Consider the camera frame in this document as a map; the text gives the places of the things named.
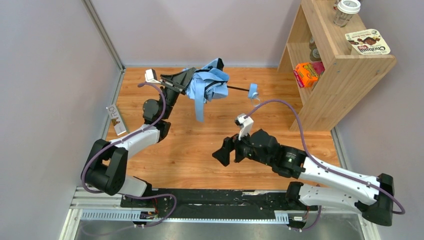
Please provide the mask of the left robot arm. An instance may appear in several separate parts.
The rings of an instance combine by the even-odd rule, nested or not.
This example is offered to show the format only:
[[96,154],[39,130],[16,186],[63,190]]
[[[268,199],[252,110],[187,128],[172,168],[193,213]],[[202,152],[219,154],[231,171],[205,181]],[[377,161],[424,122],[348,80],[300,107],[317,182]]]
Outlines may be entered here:
[[169,132],[169,118],[180,95],[185,95],[196,69],[187,68],[175,74],[156,75],[154,69],[145,72],[145,81],[138,87],[155,88],[160,98],[143,103],[144,123],[125,136],[94,142],[81,173],[83,188],[93,194],[120,194],[143,199],[148,183],[127,174],[128,160],[149,146],[161,142]]

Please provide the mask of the light blue folding umbrella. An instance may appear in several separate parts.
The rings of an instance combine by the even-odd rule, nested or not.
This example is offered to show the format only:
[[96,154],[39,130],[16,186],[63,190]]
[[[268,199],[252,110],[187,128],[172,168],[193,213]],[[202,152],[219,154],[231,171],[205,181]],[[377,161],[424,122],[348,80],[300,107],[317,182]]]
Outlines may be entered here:
[[230,76],[224,72],[224,62],[221,58],[216,58],[195,69],[185,94],[194,101],[194,113],[198,122],[204,121],[204,105],[215,99],[228,97],[229,90],[247,92],[250,100],[258,98],[258,85],[251,83],[248,88],[229,85]]

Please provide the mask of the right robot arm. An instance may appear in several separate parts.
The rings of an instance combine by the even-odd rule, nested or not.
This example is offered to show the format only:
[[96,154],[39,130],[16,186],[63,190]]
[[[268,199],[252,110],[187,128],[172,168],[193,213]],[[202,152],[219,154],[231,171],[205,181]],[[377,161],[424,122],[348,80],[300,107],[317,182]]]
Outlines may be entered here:
[[249,159],[271,167],[281,177],[294,178],[287,188],[288,201],[350,210],[380,226],[393,224],[394,180],[388,174],[365,175],[333,166],[278,143],[262,129],[244,137],[226,137],[212,156],[228,166],[231,152],[236,163]]

